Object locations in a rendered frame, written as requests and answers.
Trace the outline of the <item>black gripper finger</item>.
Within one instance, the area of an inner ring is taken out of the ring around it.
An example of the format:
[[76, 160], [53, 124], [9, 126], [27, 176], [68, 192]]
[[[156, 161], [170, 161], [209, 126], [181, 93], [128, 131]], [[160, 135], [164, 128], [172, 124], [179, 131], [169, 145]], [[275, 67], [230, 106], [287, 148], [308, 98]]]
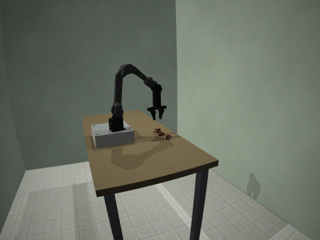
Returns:
[[150, 113], [152, 115], [153, 120], [156, 120], [156, 111], [155, 110], [150, 110]]
[[163, 108], [158, 109], [159, 119], [162, 119], [162, 115], [163, 115], [164, 111], [165, 111], [165, 110], [164, 110]]

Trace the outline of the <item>orange rectangular tray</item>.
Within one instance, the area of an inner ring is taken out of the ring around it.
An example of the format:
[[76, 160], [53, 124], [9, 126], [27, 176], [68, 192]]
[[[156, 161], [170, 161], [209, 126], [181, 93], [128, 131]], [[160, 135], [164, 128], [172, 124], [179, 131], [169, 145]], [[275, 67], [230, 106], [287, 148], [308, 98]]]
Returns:
[[162, 131], [160, 131], [159, 133], [153, 131], [153, 133], [154, 133], [155, 135], [157, 135], [157, 136], [163, 136], [163, 135], [164, 135], [164, 133], [163, 133]]

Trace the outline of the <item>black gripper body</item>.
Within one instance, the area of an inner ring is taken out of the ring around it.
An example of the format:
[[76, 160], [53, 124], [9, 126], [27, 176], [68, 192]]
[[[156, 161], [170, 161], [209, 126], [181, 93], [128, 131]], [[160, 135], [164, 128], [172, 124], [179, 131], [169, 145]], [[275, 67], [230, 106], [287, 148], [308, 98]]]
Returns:
[[153, 101], [153, 107], [147, 108], [147, 111], [151, 110], [160, 110], [160, 109], [166, 109], [167, 106], [163, 105], [161, 106], [161, 101]]

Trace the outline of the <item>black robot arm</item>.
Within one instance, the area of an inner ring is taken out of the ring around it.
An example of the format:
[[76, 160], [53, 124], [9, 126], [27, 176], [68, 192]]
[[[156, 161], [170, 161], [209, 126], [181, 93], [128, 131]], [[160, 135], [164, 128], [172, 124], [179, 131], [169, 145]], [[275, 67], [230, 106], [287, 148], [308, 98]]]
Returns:
[[111, 113], [113, 115], [108, 120], [109, 130], [112, 131], [113, 133], [126, 130], [124, 128], [124, 122], [123, 122], [124, 111], [122, 106], [122, 86], [123, 86], [123, 78], [128, 74], [137, 75], [139, 78], [141, 78], [144, 81], [144, 84], [146, 84], [149, 88], [151, 88], [152, 100], [154, 102], [161, 101], [161, 91], [163, 88], [160, 84], [157, 84], [157, 82], [154, 81], [152, 77], [146, 77], [140, 70], [138, 70], [132, 64], [127, 64], [127, 65], [123, 64], [115, 74], [114, 102], [111, 108]]

